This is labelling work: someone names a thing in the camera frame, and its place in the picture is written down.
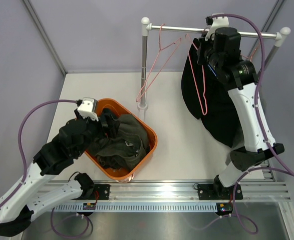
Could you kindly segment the olive green shorts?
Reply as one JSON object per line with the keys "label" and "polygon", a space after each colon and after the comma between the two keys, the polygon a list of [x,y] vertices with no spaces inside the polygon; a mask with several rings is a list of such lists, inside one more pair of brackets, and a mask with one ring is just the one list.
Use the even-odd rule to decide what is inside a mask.
{"label": "olive green shorts", "polygon": [[149,151],[148,135],[131,114],[122,114],[115,122],[120,124],[116,136],[95,139],[87,153],[105,169],[124,168],[130,172]]}

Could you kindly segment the black shorts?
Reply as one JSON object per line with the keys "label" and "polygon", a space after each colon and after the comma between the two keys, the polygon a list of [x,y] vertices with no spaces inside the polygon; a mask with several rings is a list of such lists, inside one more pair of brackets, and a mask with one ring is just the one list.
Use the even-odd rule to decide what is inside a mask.
{"label": "black shorts", "polygon": [[197,64],[199,40],[194,38],[193,43],[181,78],[183,100],[189,112],[202,121],[205,129],[218,142],[231,148],[240,128],[235,106],[208,66]]}

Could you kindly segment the navy blue shorts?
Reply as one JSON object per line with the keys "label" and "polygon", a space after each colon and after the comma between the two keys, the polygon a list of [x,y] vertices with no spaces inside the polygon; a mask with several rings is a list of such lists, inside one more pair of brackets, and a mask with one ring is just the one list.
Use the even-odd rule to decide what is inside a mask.
{"label": "navy blue shorts", "polygon": [[111,109],[103,108],[99,120],[105,135],[108,138],[116,138],[120,127],[120,121]]}

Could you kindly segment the blue hanger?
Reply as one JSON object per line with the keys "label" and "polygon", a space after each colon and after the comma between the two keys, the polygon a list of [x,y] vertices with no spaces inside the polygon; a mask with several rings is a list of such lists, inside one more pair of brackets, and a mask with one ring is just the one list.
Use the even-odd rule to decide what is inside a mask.
{"label": "blue hanger", "polygon": [[212,67],[210,64],[208,64],[207,66],[208,66],[208,68],[210,69],[210,71],[212,72],[212,74],[213,74],[215,77],[217,77],[217,74],[216,74],[215,70],[213,69],[213,67]]}

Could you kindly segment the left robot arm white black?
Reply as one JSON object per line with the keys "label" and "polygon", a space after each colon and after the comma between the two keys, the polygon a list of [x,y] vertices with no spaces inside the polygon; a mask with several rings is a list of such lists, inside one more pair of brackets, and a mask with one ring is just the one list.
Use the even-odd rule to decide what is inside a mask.
{"label": "left robot arm white black", "polygon": [[99,137],[105,137],[97,116],[77,117],[61,127],[51,142],[34,156],[27,173],[0,198],[0,236],[13,237],[25,231],[48,210],[68,200],[87,200],[97,195],[92,179],[79,173],[67,184],[44,195],[37,192],[74,163]]}

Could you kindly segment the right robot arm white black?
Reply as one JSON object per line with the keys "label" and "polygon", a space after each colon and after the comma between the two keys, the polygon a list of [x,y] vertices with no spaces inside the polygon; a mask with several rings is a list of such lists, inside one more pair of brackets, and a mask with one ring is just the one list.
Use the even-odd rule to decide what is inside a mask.
{"label": "right robot arm white black", "polygon": [[233,27],[219,27],[200,38],[199,63],[205,63],[223,84],[231,98],[244,136],[244,146],[230,152],[230,163],[217,175],[213,194],[218,199],[235,198],[231,188],[249,168],[261,164],[274,154],[284,152],[269,131],[259,97],[255,96],[258,78],[254,65],[240,55],[241,35]]}

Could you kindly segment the grey shorts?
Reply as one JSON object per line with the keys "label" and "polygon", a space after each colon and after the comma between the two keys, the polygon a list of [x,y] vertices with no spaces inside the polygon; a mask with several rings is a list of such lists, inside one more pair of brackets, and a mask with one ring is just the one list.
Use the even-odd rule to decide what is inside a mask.
{"label": "grey shorts", "polygon": [[236,134],[233,138],[233,142],[232,142],[232,147],[231,149],[232,150],[236,150],[238,148],[241,148],[244,146],[244,136],[243,136],[243,131],[241,128],[239,128],[237,131],[236,131]]}

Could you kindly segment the orange plastic basket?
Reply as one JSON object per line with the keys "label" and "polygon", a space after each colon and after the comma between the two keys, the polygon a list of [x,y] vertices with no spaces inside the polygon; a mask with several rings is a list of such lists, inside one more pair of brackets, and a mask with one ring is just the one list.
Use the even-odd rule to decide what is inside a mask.
{"label": "orange plastic basket", "polygon": [[95,110],[96,114],[100,116],[104,108],[109,108],[111,112],[114,113],[117,117],[123,114],[131,114],[144,128],[149,139],[149,153],[146,154],[146,156],[133,168],[132,171],[127,171],[121,168],[116,170],[113,170],[112,168],[103,168],[102,166],[100,166],[94,156],[92,156],[87,151],[85,152],[85,155],[96,165],[96,167],[98,167],[104,173],[105,176],[119,183],[128,183],[133,180],[133,178],[144,167],[144,165],[146,165],[152,159],[153,153],[158,144],[157,135],[152,128],[146,125],[142,120],[140,120],[136,115],[134,115],[124,106],[122,106],[116,100],[111,98],[103,98],[98,100]]}

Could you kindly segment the metal clothes rack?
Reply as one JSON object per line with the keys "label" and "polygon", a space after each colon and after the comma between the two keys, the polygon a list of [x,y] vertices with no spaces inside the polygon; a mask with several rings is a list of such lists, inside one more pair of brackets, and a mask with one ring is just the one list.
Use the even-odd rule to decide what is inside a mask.
{"label": "metal clothes rack", "polygon": [[[288,28],[288,27],[283,27],[277,33],[261,32],[260,30],[257,29],[257,27],[254,25],[254,23],[249,21],[247,18],[239,16],[239,15],[219,13],[219,14],[215,14],[215,15],[212,15],[212,16],[213,17],[228,17],[228,20],[229,20],[229,18],[235,18],[235,19],[243,20],[246,23],[250,24],[254,28],[255,32],[240,32],[240,35],[243,36],[243,37],[248,37],[248,38],[258,38],[259,41],[260,41],[260,47],[261,47],[262,51],[264,51],[262,38],[264,38],[264,39],[273,39],[274,40],[274,45],[273,45],[272,50],[269,52],[269,55],[267,56],[267,58],[262,57],[262,59],[264,60],[264,66],[265,67],[270,63],[271,59],[274,56],[274,53],[277,52],[277,50],[282,46],[285,39],[289,36],[289,34],[291,32],[290,28]],[[143,17],[141,19],[141,27],[142,27],[141,32],[142,32],[142,35],[143,35],[143,27],[145,25],[148,25],[149,23],[151,23],[151,22],[150,22],[150,19],[148,17]],[[156,31],[156,29],[158,27],[159,27],[158,25],[155,25],[153,30]],[[208,29],[209,29],[209,26],[207,28],[167,26],[165,28],[165,31],[192,33],[192,34],[205,34],[206,35]],[[146,104],[145,107],[141,107],[138,104],[138,109],[141,110],[141,111],[146,110],[147,109],[147,104]]]}

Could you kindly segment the aluminium mounting rail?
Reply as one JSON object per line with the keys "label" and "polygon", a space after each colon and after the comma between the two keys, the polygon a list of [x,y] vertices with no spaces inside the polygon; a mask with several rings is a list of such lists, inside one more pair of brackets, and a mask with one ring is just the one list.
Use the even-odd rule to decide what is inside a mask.
{"label": "aluminium mounting rail", "polygon": [[[186,180],[132,181],[108,184],[110,202],[196,202],[205,201],[198,196],[196,183]],[[243,199],[240,202],[289,202],[290,193],[283,182],[243,181],[240,183]]]}

